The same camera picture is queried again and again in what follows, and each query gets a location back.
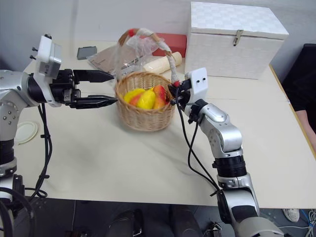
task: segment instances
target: table edge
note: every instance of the table edge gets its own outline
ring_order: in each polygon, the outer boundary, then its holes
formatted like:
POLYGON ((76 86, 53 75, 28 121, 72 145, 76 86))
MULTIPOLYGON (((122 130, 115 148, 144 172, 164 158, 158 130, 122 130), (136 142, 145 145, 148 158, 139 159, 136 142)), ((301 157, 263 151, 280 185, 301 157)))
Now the table edge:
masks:
POLYGON ((283 89, 283 86, 281 85, 281 83, 280 83, 280 81, 279 81, 279 79, 278 79, 275 70, 273 69, 273 67, 272 67, 271 64, 269 64, 269 67, 270 67, 270 69, 271 69, 271 71, 272 71, 273 76, 275 77, 275 80, 276 80, 276 82, 277 82, 279 88, 281 89, 281 91, 284 93, 285 97, 286 97, 287 100, 289 101, 289 103, 288 103, 288 104, 289 104, 289 107, 291 108, 291 111, 292 111, 293 115, 295 116, 296 121, 297 121, 297 123, 299 124, 299 126, 300 126, 300 128, 301 128, 301 130, 302 130, 302 133, 304 134, 304 137, 305 137, 305 139, 306 139, 306 141, 307 141, 307 143, 308 143, 308 145, 309 145, 309 147, 310 147, 310 149, 311 149, 311 151, 312 151, 312 154, 313 154, 313 156, 314 156, 314 159, 316 160, 316 153, 315 153, 315 151, 314 151, 314 149, 313 149, 313 147, 312 147, 312 144, 311 144, 310 140, 308 139, 308 136, 306 135, 306 132, 305 132, 305 130, 304 130, 304 128, 303 128, 303 126, 302 126, 300 120, 298 119, 297 114, 296 114, 296 112, 294 111, 294 108, 293 108, 293 106, 292 106, 290 100, 288 99, 288 97, 287 97, 287 95, 286 95, 286 93, 285 93, 285 91, 284 91, 284 89, 283 89))

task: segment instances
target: black cable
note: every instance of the black cable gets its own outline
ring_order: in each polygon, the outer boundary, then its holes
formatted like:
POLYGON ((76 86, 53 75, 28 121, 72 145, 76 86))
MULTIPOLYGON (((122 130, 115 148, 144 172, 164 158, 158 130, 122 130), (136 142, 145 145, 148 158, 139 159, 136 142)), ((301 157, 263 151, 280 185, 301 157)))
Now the black cable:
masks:
POLYGON ((191 144, 189 145, 189 154, 188 154, 188 165, 189 165, 189 168, 191 170, 193 170, 195 173, 198 173, 198 172, 195 169, 193 169, 193 167, 191 166, 191 153, 192 153, 193 142, 195 140, 197 131, 198 131, 198 123, 196 122, 196 127, 195 127, 195 130, 194 130, 194 133, 193 133, 191 144))
MULTIPOLYGON (((25 190, 33 190, 33 191, 36 191, 35 188, 24 188, 24 189, 25 189, 25 190)), ((44 190, 41 190, 41 189, 39 189, 39 190, 37 191, 37 195, 38 195, 38 193, 41 193, 41 198, 46 198, 46 197, 48 196, 47 192, 45 192, 44 190)))
POLYGON ((21 195, 20 193, 18 193, 15 190, 12 190, 12 189, 0 187, 0 192, 5 192, 8 194, 11 194, 15 199, 17 199, 25 207, 25 209, 27 210, 27 213, 29 215, 29 220, 30 220, 29 237, 34 237, 35 236, 35 227, 36 227, 35 213, 34 213, 32 206, 27 201, 27 199, 23 195, 21 195))
MULTIPOLYGON (((183 130, 183 135, 184 135, 184 138, 187 142, 187 145, 189 146, 189 148, 191 147, 190 143, 189 143, 189 140, 188 140, 188 137, 187 137, 187 133, 186 133, 186 129, 185 129, 185 126, 184 126, 184 119, 183 119, 183 115, 182 115, 182 111, 181 111, 181 108, 180 108, 180 104, 179 104, 179 99, 178 99, 178 94, 179 94, 179 90, 180 88, 178 87, 176 89, 176 95, 175 95, 175 99, 176 99, 176 105, 177 105, 177 109, 178 109, 178 112, 179 112, 179 115, 180 115, 180 119, 181 119, 181 125, 182 125, 182 130, 183 130)), ((188 162, 190 161, 190 156, 191 156, 191 153, 193 154, 193 156, 195 157, 196 161, 198 162, 198 164, 200 165, 200 167, 204 170, 204 172, 206 173, 206 175, 209 177, 207 178, 205 175, 201 174, 200 172, 198 172, 197 170, 195 170, 194 168, 192 168, 191 164, 189 163, 189 168, 195 172, 196 174, 202 176, 204 179, 206 179, 209 183, 211 183, 214 188, 219 191, 220 188, 218 187, 217 183, 215 182, 215 180, 213 179, 213 177, 208 173, 208 171, 205 169, 205 167, 203 166, 203 164, 200 162, 200 160, 198 159, 198 157, 196 156, 195 152, 193 151, 192 148, 190 148, 190 151, 189 151, 189 156, 188 156, 188 162)))
POLYGON ((40 108, 40 106, 38 106, 38 109, 39 109, 39 114, 40 114, 40 117, 41 117, 41 120, 42 120, 43 126, 44 126, 43 138, 45 140, 45 162, 44 162, 44 167, 43 167, 43 169, 39 175, 39 178, 36 182, 35 189, 26 188, 26 190, 34 190, 33 194, 29 198, 29 201, 31 201, 36 195, 40 198, 47 197, 47 193, 45 191, 41 190, 40 188, 41 188, 45 178, 48 178, 48 176, 46 175, 46 172, 47 172, 48 163, 50 161, 50 157, 52 154, 52 142, 51 142, 50 134, 49 134, 48 127, 47 127, 45 104, 43 103, 41 105, 41 108, 40 108))
POLYGON ((1 216, 2 224, 3 224, 2 231, 4 233, 4 237, 13 237, 13 228, 12 228, 12 222, 9 215, 9 211, 1 200, 0 200, 0 216, 1 216))

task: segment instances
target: white box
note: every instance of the white box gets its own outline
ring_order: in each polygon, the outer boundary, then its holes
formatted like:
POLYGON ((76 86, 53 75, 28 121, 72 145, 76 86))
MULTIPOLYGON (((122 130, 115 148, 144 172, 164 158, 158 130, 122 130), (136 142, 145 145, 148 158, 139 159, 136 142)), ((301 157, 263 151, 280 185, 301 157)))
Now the white box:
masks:
POLYGON ((267 7, 191 2, 185 71, 206 67, 209 76, 258 79, 287 36, 267 7))

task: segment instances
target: yellow fruit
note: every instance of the yellow fruit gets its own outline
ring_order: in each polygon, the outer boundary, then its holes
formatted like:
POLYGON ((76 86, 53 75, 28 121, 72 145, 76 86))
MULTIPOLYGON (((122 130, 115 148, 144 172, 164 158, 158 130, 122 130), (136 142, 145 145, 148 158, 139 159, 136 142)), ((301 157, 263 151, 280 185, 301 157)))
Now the yellow fruit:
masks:
POLYGON ((156 95, 152 90, 146 90, 137 101, 136 106, 145 110, 150 110, 155 104, 156 95))
POLYGON ((126 103, 129 103, 129 101, 135 97, 136 95, 144 92, 145 90, 143 88, 136 88, 134 90, 131 90, 129 92, 127 92, 125 95, 124 95, 124 100, 126 101, 126 103))

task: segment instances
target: metal clasp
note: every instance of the metal clasp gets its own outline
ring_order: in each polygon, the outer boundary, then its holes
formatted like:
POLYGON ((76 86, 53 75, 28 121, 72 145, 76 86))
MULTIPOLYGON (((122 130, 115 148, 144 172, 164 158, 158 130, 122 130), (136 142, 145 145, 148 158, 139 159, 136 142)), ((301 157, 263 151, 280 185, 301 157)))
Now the metal clasp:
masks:
POLYGON ((233 45, 236 46, 239 43, 240 37, 243 33, 243 30, 237 30, 236 37, 234 39, 233 45))

